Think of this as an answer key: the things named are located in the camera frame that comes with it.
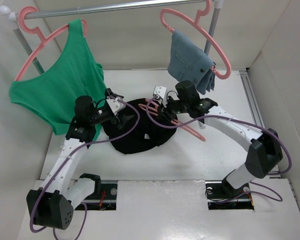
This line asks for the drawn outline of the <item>pink plastic hanger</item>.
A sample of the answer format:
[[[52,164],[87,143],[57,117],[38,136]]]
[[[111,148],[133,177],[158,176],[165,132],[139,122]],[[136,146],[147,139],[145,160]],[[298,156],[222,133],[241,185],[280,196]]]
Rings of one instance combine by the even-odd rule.
[[[161,112],[160,112],[160,101],[159,100],[154,100],[149,104],[148,107],[149,114],[158,122],[161,123],[162,125],[172,125],[172,126],[178,126],[181,125],[183,122],[179,121],[177,117],[170,119],[169,117],[165,117]],[[206,138],[200,134],[198,131],[193,129],[192,127],[185,125],[182,126],[181,129],[184,131],[188,132],[189,134],[193,135],[197,139],[199,139],[202,142],[206,141]]]

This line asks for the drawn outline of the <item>black t shirt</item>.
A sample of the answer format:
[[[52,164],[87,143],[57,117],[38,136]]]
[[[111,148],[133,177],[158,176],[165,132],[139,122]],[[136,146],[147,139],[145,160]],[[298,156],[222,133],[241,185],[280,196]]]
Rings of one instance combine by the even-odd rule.
[[[112,146],[118,152],[125,155],[145,152],[163,145],[175,134],[175,128],[162,128],[148,118],[146,112],[139,107],[139,104],[147,104],[145,98],[131,100],[128,103],[138,110],[140,120],[132,132],[111,142]],[[134,115],[134,119],[123,129],[118,129],[117,124],[113,124],[111,121],[102,123],[103,130],[110,139],[126,133],[134,126],[137,120],[135,111],[128,106],[121,110],[119,114]]]

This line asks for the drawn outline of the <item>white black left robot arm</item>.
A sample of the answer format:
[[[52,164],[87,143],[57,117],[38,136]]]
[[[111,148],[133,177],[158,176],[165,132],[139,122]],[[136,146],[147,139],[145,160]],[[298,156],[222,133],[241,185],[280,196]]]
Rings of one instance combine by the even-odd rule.
[[[111,122],[121,126],[125,122],[119,114],[128,106],[123,96],[108,88],[101,101],[103,106],[88,95],[75,100],[74,117],[56,163],[40,187],[31,189],[26,196],[32,232],[37,233],[45,228],[67,229],[74,210],[83,204],[85,198],[94,199],[101,194],[101,180],[95,174],[84,173],[74,185],[70,185],[83,155],[96,143],[96,125]]]

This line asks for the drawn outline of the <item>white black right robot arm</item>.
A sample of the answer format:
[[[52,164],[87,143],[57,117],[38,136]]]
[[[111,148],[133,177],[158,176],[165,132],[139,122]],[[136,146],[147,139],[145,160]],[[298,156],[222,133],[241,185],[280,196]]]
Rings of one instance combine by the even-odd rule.
[[[282,160],[282,148],[276,131],[236,119],[212,99],[201,98],[194,84],[188,80],[179,82],[175,89],[178,98],[167,97],[165,106],[159,109],[165,117],[187,113],[192,119],[198,119],[230,137],[247,152],[245,162],[221,182],[225,198],[239,195],[245,184],[263,179]]]

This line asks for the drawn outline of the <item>pink hanger with jeans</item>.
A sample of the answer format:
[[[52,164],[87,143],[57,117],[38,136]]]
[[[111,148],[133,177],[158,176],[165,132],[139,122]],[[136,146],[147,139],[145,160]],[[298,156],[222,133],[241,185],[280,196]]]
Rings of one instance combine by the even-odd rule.
[[[206,2],[205,9],[204,10],[198,9],[194,19],[191,19],[187,15],[185,15],[185,14],[183,14],[183,13],[177,11],[177,10],[170,9],[170,8],[164,8],[160,11],[160,21],[161,21],[161,24],[163,25],[163,27],[165,27],[168,31],[173,33],[174,29],[170,25],[168,25],[165,21],[165,14],[174,15],[174,16],[184,20],[188,24],[190,24],[201,35],[203,35],[205,37],[207,43],[216,50],[216,52],[218,53],[218,55],[220,56],[220,58],[222,59],[224,65],[226,67],[226,73],[225,74],[221,74],[215,66],[211,67],[212,72],[219,79],[226,80],[230,77],[230,75],[232,73],[232,66],[231,66],[231,63],[228,60],[226,54],[222,50],[222,48],[218,45],[218,43],[212,37],[212,35],[214,34],[214,31],[215,31],[215,28],[216,28],[216,24],[217,24],[217,21],[218,21],[220,9],[222,8],[224,1],[223,0],[215,0],[214,1],[214,9],[213,9],[213,15],[212,15],[211,23],[210,23],[209,32],[207,32],[203,27],[200,26],[201,17],[204,17],[204,16],[208,15],[209,12],[211,11],[211,8],[212,8],[212,1],[211,0],[206,0],[205,2]]]

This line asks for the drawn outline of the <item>blue denim shorts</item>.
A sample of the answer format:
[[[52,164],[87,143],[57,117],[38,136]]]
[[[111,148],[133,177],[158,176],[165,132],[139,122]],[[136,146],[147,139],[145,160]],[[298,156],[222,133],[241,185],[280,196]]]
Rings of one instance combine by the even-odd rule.
[[[205,95],[215,88],[215,63],[185,34],[175,30],[171,37],[168,73],[178,82],[190,81]]]

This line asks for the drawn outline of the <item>green tank top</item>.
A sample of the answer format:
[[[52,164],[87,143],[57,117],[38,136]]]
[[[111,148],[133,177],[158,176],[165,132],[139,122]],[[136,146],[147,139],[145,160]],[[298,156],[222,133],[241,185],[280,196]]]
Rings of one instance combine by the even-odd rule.
[[[75,101],[90,96],[98,102],[105,97],[104,71],[84,37],[80,19],[69,22],[68,37],[58,60],[43,74],[29,80],[13,81],[10,101],[48,123],[55,135],[67,133],[75,115]]]

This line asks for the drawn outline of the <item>metal clothes rack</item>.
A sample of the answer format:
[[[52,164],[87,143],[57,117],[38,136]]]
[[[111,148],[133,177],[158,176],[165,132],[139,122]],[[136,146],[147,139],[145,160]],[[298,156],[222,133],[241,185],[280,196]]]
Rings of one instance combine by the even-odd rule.
[[[69,28],[66,24],[57,30],[53,31],[50,35],[44,36],[41,29],[36,26],[34,28],[29,28],[25,20],[29,19],[40,19],[40,18],[50,18],[50,17],[61,17],[61,16],[71,16],[71,15],[84,15],[92,13],[103,13],[103,12],[114,12],[120,10],[132,10],[150,7],[160,7],[160,6],[173,6],[196,3],[194,0],[145,0],[137,2],[124,2],[118,4],[106,4],[97,6],[87,6],[87,7],[76,7],[68,9],[59,10],[46,10],[39,11],[34,6],[25,6],[20,9],[19,12],[12,12],[11,9],[5,5],[0,6],[0,13],[6,19],[10,28],[13,30],[14,34],[18,38],[19,42],[23,46],[24,50],[28,54],[28,58],[24,65],[21,67],[20,71],[14,78],[15,81],[20,81],[30,64],[34,64],[37,71],[42,74],[43,68],[39,61],[37,60],[37,55],[39,52],[53,39],[55,39],[59,34],[63,33]],[[199,25],[203,27],[207,32],[210,30],[210,25],[213,17],[215,0],[212,0],[211,10],[208,15],[201,17]],[[211,45],[206,41],[204,52],[209,53],[209,47]]]

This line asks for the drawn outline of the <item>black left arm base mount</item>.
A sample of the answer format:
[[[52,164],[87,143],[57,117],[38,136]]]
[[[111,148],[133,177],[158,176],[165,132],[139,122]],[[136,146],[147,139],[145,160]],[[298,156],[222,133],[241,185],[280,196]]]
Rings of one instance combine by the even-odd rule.
[[[115,211],[117,208],[118,181],[102,180],[98,190],[83,202],[88,211]]]

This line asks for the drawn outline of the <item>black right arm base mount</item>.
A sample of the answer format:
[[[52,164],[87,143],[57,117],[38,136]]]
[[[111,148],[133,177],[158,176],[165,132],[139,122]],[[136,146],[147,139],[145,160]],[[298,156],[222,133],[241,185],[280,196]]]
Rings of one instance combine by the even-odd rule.
[[[254,210],[248,183],[231,193],[226,193],[219,180],[205,182],[205,196],[209,210]]]

